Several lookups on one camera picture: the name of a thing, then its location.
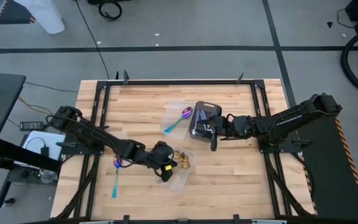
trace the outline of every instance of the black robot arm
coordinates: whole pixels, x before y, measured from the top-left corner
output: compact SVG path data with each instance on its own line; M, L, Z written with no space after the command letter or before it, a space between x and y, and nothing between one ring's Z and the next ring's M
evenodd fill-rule
M226 117L212 116L208 121L200 122L214 127L211 143L213 151L217 146L216 136L225 136L221 140L257 137L269 146L277 146L285 141L289 133L318 118L337 116L341 110L341 105L338 105L331 95L323 93L313 95L309 100L272 116L255 118L229 114Z
M47 122L59 131L74 134L88 148L108 146L117 157L128 161L130 165L139 164L152 168L164 182L172 176L172 168L177 166L170 159L173 149L165 142L159 141L150 152L145 151L144 144L131 139L119 139L107 133L85 119L82 112L74 107L61 106L55 115L47 117Z

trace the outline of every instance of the colorful spoon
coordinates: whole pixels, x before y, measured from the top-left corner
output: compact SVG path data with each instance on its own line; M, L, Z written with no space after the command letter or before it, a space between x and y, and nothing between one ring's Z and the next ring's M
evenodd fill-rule
M116 167L116 179L114 181L114 188L112 189L112 197L117 197L117 183L118 183L118 168L120 168L122 160L120 158L114 159L114 166Z
M184 119L184 118L189 118L191 116L191 114L193 113L193 108L192 107L187 107L185 108L182 112L181 112L181 118L178 119L178 121L176 121L173 125L169 126L169 128L167 128L164 132L165 133L170 133L172 131L172 129L179 124L179 122Z

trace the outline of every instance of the wooden tabletop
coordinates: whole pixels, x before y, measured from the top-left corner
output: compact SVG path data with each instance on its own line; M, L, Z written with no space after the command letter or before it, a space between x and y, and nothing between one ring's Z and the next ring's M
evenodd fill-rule
M87 119L92 112L96 82L82 81L76 102ZM271 113L287 109L280 80L266 79L265 86ZM160 123L168 102L177 99L218 104L223 115L255 116L247 85L113 86L106 117L106 125L110 126L107 132L142 142L149 149L157 141L180 146L194 153L195 163L180 194L157 185L153 170L144 166L120 169L117 198L112 198L114 154L107 147L99 163L92 220L122 220L123 215L130 215L131 220L231 219L234 214L240 218L273 218L264 159L256 139L220 141L218 150L211 152L206 142L189 138L178 141L163 135ZM100 110L96 124L99 124ZM288 188L307 211L314 213L303 166L289 154L282 154L281 158ZM83 156L73 156L64 163L51 217L58 215L76 192L82 162ZM281 193L277 192L283 213ZM82 215L87 198L85 192Z

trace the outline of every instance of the concrete floor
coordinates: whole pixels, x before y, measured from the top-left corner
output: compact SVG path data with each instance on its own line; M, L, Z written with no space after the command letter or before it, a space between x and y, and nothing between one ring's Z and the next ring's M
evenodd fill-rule
M336 11L349 0L268 0L281 46L343 46L356 33L336 22ZM97 7L78 2L100 47L111 77L126 69L132 79L146 78L283 78L276 52L271 50L171 50L131 51L131 47L164 46L271 46L269 22L259 0L132 0L122 2L123 15L107 22ZM94 47L94 42L72 0L55 0L66 30L48 35L36 22L0 25L0 49L38 53L0 54L0 73L22 74L28 82L77 90L81 80L106 79L97 52L50 53L56 48ZM342 14L341 20L351 24ZM329 28L327 22L333 22ZM358 170L358 91L345 78L340 52L283 52L284 62L297 103L313 93L332 94L344 108L342 123ZM349 62L358 75L358 52ZM56 111L74 105L75 93L60 93L24 85L21 97L28 103ZM44 115L16 103L10 117L20 121L44 120ZM23 135L7 122L0 138L19 144ZM0 170L0 186L6 172ZM54 188L12 187L8 196L17 203L0 209L0 223L45 220L50 215Z

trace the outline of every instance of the teal spoon handle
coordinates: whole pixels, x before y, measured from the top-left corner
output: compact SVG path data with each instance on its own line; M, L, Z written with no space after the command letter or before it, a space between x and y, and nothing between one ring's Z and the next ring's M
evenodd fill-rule
M118 169L116 170L116 179L114 180L114 188L112 189L112 197L117 197Z
M164 132L165 133L170 133L172 131L172 129L179 124L179 122L182 120L183 118L180 118L179 120L177 120L173 125L169 126L169 128L167 128Z

